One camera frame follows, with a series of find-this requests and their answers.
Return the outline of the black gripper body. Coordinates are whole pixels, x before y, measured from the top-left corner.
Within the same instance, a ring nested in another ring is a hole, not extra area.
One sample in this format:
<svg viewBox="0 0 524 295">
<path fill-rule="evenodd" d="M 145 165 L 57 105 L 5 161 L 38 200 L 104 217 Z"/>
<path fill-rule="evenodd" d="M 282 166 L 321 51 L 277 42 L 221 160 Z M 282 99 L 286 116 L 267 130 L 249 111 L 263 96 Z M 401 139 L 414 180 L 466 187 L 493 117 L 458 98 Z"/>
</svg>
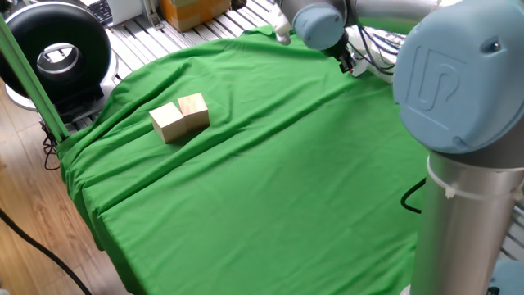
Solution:
<svg viewBox="0 0 524 295">
<path fill-rule="evenodd" d="M 349 42 L 349 36 L 345 32 L 341 38 L 330 48 L 323 49 L 321 53 L 327 57 L 334 57 L 337 60 L 346 59 L 351 57 L 350 51 L 347 48 Z"/>
</svg>

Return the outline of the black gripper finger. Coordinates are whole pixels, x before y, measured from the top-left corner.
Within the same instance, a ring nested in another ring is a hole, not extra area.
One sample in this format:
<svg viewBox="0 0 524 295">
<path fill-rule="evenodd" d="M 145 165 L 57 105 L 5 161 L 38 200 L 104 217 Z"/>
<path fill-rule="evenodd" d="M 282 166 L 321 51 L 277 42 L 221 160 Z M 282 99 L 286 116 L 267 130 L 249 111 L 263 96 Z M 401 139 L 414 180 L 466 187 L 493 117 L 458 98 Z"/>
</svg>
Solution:
<svg viewBox="0 0 524 295">
<path fill-rule="evenodd" d="M 342 73 L 353 73 L 355 60 L 352 58 L 349 51 L 344 51 L 337 60 L 339 61 L 339 67 Z"/>
</svg>

